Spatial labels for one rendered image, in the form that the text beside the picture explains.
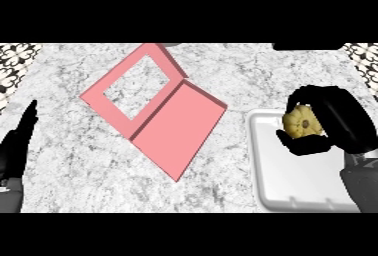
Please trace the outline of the yellow squash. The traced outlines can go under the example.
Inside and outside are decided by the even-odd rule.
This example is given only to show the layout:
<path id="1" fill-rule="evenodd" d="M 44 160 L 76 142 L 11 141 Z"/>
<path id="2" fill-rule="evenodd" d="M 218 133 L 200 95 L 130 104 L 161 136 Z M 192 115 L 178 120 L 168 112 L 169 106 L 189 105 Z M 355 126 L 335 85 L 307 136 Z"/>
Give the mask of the yellow squash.
<path id="1" fill-rule="evenodd" d="M 282 117 L 283 130 L 293 138 L 321 134 L 321 125 L 317 121 L 311 107 L 296 105 L 293 110 Z"/>

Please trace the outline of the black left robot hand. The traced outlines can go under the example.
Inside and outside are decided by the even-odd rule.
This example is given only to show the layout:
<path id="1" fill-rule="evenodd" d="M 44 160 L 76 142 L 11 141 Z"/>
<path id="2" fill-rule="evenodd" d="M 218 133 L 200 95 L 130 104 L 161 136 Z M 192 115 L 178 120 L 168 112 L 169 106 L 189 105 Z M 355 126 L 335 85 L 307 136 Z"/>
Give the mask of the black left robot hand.
<path id="1" fill-rule="evenodd" d="M 0 142 L 0 180 L 20 178 L 26 165 L 28 145 L 38 121 L 36 101 L 32 100 L 20 117 L 17 127 L 10 130 Z"/>

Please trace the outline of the pink cardboard box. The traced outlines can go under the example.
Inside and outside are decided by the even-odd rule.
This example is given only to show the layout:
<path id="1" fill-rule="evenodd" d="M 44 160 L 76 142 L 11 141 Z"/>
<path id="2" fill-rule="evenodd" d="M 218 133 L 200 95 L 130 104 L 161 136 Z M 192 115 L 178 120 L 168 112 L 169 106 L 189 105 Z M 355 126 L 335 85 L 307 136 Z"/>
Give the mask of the pink cardboard box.
<path id="1" fill-rule="evenodd" d="M 143 57 L 152 58 L 168 83 L 130 118 L 106 98 L 104 90 Z M 162 44 L 141 44 L 79 98 L 171 179 L 178 180 L 227 105 L 187 81 L 187 75 Z"/>

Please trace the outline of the white tray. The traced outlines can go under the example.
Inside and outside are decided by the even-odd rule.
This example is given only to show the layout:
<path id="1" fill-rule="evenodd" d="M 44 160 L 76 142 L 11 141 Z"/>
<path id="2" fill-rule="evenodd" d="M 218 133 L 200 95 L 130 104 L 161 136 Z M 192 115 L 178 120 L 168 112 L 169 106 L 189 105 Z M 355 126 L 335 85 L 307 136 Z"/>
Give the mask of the white tray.
<path id="1" fill-rule="evenodd" d="M 276 130 L 283 111 L 254 109 L 246 115 L 252 192 L 262 212 L 357 212 L 341 181 L 344 152 L 295 156 L 282 145 Z"/>

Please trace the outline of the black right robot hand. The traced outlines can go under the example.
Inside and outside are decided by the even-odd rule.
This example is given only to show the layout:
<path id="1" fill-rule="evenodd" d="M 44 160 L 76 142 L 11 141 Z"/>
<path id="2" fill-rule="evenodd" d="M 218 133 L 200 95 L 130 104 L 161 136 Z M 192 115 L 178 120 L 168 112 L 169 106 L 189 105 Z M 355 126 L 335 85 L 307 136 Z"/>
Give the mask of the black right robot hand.
<path id="1" fill-rule="evenodd" d="M 276 131 L 282 145 L 296 156 L 327 152 L 336 146 L 348 154 L 361 154 L 378 148 L 378 131 L 372 119 L 345 89 L 338 86 L 301 86 L 288 97 L 286 111 L 296 104 L 308 104 L 326 135 L 292 138 Z"/>

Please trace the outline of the black appliance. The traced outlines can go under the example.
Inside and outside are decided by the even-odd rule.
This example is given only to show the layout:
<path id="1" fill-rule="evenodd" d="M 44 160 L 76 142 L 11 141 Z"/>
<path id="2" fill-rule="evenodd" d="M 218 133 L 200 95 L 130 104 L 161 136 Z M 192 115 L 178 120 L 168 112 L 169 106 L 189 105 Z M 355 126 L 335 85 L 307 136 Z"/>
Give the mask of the black appliance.
<path id="1" fill-rule="evenodd" d="M 338 50 L 344 43 L 271 43 L 276 51 Z"/>

